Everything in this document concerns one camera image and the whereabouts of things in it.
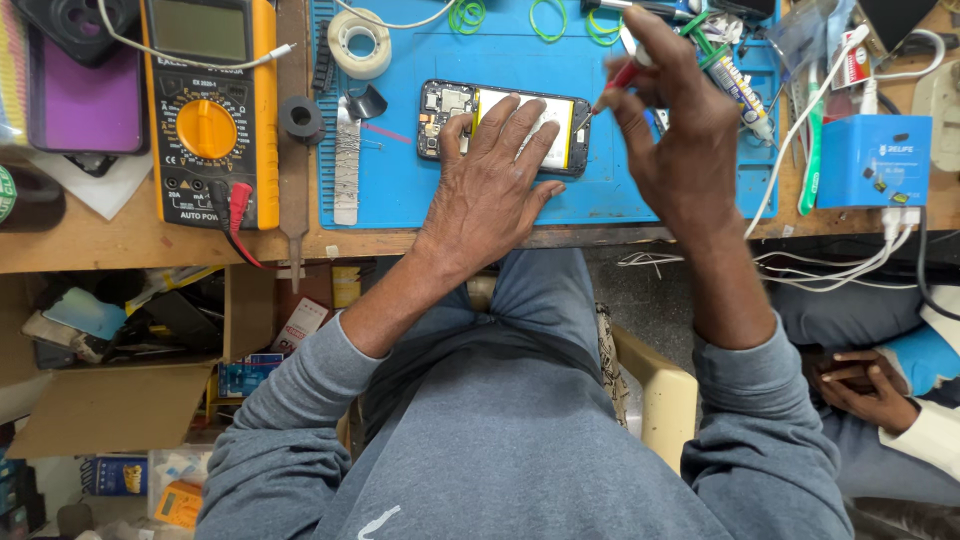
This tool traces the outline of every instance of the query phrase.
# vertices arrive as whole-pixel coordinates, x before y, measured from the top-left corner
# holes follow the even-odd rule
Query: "wooden desk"
[[[300,46],[293,55],[306,55],[306,20],[286,16],[283,10],[302,10],[301,0],[280,0],[281,21],[278,42],[296,41]],[[951,30],[949,14],[941,7],[921,24],[934,31]],[[955,51],[947,60],[960,58]],[[293,76],[281,59],[280,84],[288,84]],[[922,68],[929,60],[920,57],[902,62]],[[882,83],[880,88],[904,112],[909,112],[913,101],[915,81]],[[782,118],[780,125],[785,126]],[[309,175],[316,179],[316,161],[311,155],[303,160],[286,160],[281,149],[280,188],[284,178],[291,175]],[[754,237],[780,237],[784,227],[793,227],[793,235],[875,233],[881,230],[875,210],[815,209],[800,217],[796,205],[800,193],[800,172],[784,162],[780,174],[780,212],[776,218],[765,220],[757,227]],[[310,183],[310,231],[303,240],[305,258],[359,257],[400,254],[410,247],[415,230],[387,231],[327,231],[320,227],[317,213],[317,182]],[[63,222],[48,233],[0,234],[0,273],[45,270],[80,270],[91,268],[129,268],[149,266],[180,266],[191,264],[226,264],[240,262],[222,233],[168,225],[156,218],[154,181],[148,178],[120,213],[107,222],[73,196],[67,197],[67,213]],[[934,173],[930,176],[930,197],[927,204],[929,227],[960,229],[960,183],[956,174]],[[594,246],[643,242],[667,237],[667,232],[653,225],[615,226],[551,226],[537,228],[528,247]],[[280,231],[244,233],[244,242],[262,260],[287,257],[287,239]]]

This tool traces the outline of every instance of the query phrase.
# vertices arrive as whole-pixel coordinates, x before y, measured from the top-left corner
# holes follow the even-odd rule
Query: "hand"
[[[824,381],[843,380],[847,386],[865,394],[873,387],[867,377],[867,368],[872,364],[880,366],[880,371],[890,381],[894,390],[902,396],[909,395],[910,390],[906,381],[892,365],[886,356],[877,351],[855,351],[852,353],[838,353],[833,355],[833,362],[821,369]]]
[[[518,156],[546,110],[542,99],[518,110],[519,103],[513,93],[493,106],[466,156],[460,155],[460,134],[470,126],[470,114],[450,118],[440,132],[440,185],[411,255],[432,260],[445,281],[463,282],[507,255],[530,235],[543,205],[565,189],[559,181],[530,189],[560,124],[545,122]]]
[[[867,369],[867,377],[874,385],[875,395],[863,395],[849,389],[843,382],[826,381],[814,378],[814,385],[824,400],[837,408],[846,410],[853,416],[880,426],[894,436],[910,429],[917,421],[920,412],[912,402],[897,393],[890,380],[883,375],[880,366],[874,364]]]
[[[693,45],[643,8],[623,13],[624,23],[657,67],[633,80],[636,94],[604,94],[627,143],[630,174],[640,195],[681,244],[744,232],[736,209],[735,102],[701,72]],[[609,78],[627,61],[608,64]],[[670,129],[654,144],[643,117],[647,106],[670,109]]]

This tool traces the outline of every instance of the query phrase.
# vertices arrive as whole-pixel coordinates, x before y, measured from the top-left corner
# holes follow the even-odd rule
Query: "purple phone case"
[[[60,153],[135,154],[144,149],[138,51],[123,47],[93,69],[73,61],[39,32],[31,34],[31,41],[32,53],[42,51],[40,58],[31,58],[31,144]]]

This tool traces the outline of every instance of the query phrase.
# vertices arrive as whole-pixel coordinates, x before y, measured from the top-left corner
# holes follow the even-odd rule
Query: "multimeter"
[[[146,45],[191,61],[232,65],[276,47],[268,0],[140,0]],[[144,55],[154,136],[156,211],[163,221],[220,229],[210,188],[253,188],[240,228],[279,224],[276,61],[212,69]]]

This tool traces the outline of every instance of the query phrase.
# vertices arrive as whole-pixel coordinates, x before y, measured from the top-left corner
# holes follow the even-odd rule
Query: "screwdriver tip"
[[[580,130],[584,129],[584,126],[587,125],[587,122],[590,121],[590,119],[592,118],[592,116],[593,116],[593,112],[591,112],[590,114],[588,114],[587,117],[584,118],[584,121],[581,122],[579,126],[577,126],[577,129],[573,130],[573,133],[577,133],[577,132],[579,132]]]

